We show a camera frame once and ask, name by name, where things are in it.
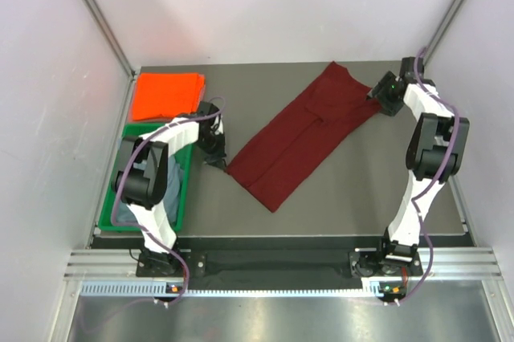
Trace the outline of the dark red t-shirt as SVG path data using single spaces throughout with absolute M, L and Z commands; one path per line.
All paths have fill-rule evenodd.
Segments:
M 227 173 L 276 212 L 350 133 L 379 113 L 369 90 L 346 67 L 330 63 L 246 143 Z

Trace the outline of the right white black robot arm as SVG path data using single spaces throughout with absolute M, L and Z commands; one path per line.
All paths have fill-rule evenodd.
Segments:
M 399 73 L 387 72 L 368 97 L 376 100 L 387 116 L 396 116 L 406 107 L 416 120 L 406 150 L 406 190 L 374 255 L 377 269 L 391 275 L 414 265 L 430 206 L 448 179 L 460 170 L 470 122 L 439 96 L 432 80 L 424 77 L 421 55 L 402 59 Z

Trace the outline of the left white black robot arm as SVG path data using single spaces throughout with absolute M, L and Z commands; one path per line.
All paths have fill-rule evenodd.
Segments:
M 121 139 L 111 178 L 111 223 L 140 230 L 146 250 L 156 253 L 154 265 L 165 275 L 177 273 L 182 265 L 181 254 L 173 249 L 177 235 L 165 212 L 169 159 L 197 145 L 206 165 L 224 170 L 222 111 L 213 101 L 202 101 L 195 112 L 181 114 L 152 132 Z

